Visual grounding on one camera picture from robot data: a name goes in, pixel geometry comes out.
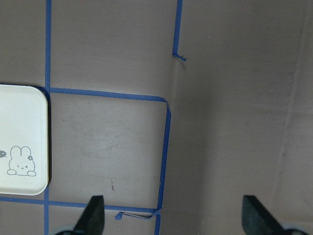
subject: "gray surface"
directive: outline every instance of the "gray surface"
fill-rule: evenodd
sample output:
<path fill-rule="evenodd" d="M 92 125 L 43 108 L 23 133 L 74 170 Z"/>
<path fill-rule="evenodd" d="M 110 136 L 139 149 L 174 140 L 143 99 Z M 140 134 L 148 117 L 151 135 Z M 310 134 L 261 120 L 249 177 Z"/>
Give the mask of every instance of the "gray surface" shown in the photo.
<path fill-rule="evenodd" d="M 157 207 L 166 105 L 52 94 L 50 200 Z"/>
<path fill-rule="evenodd" d="M 245 193 L 257 195 L 280 221 L 313 233 L 308 2 L 185 0 L 182 63 L 170 55 L 174 0 L 53 0 L 53 86 L 171 101 L 161 234 L 241 235 Z M 44 1 L 1 1 L 0 19 L 0 82 L 44 85 Z M 50 199 L 85 203 L 95 190 L 106 204 L 155 207 L 165 115 L 159 105 L 54 94 Z M 100 156 L 102 148 L 108 149 Z M 122 164 L 103 166 L 87 154 L 93 160 L 115 154 Z M 132 171 L 135 164 L 143 170 Z M 42 234 L 42 206 L 0 207 L 4 234 Z M 72 223 L 81 211 L 50 207 L 50 228 Z M 106 213 L 108 234 L 153 234 L 154 219 L 114 221 L 115 211 Z"/>
<path fill-rule="evenodd" d="M 0 202 L 1 234 L 40 235 L 44 233 L 44 206 Z"/>
<path fill-rule="evenodd" d="M 0 83 L 45 85 L 45 1 L 0 1 Z"/>
<path fill-rule="evenodd" d="M 243 234 L 244 194 L 285 222 L 308 221 L 311 116 L 286 133 L 307 3 L 184 1 L 179 51 L 188 60 L 175 67 L 161 234 Z M 287 153 L 292 163 L 280 160 L 286 135 L 298 149 Z"/>
<path fill-rule="evenodd" d="M 73 221 L 78 220 L 82 208 L 65 208 L 52 206 L 49 208 L 50 230 L 60 231 L 59 228 L 68 229 L 73 226 Z M 138 235 L 138 234 L 154 234 L 154 226 L 156 220 L 136 219 L 124 216 L 122 220 L 115 220 L 116 211 L 105 210 L 105 228 L 104 235 L 121 234 L 121 235 Z"/>
<path fill-rule="evenodd" d="M 51 85 L 166 97 L 175 0 L 54 0 Z"/>

